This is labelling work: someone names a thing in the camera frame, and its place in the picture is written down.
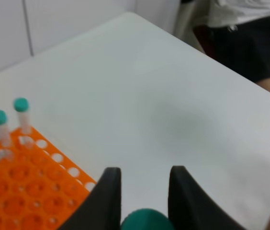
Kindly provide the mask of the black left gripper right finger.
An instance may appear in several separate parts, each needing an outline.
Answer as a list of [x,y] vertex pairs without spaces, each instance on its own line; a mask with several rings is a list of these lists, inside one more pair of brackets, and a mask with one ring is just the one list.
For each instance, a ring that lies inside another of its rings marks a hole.
[[184,166],[169,177],[168,218],[176,230],[243,230],[199,186]]

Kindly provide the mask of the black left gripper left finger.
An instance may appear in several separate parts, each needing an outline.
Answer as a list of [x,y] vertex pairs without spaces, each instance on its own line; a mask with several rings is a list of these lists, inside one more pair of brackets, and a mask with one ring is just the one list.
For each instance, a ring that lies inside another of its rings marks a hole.
[[60,230],[119,230],[121,225],[121,169],[108,167],[85,201]]

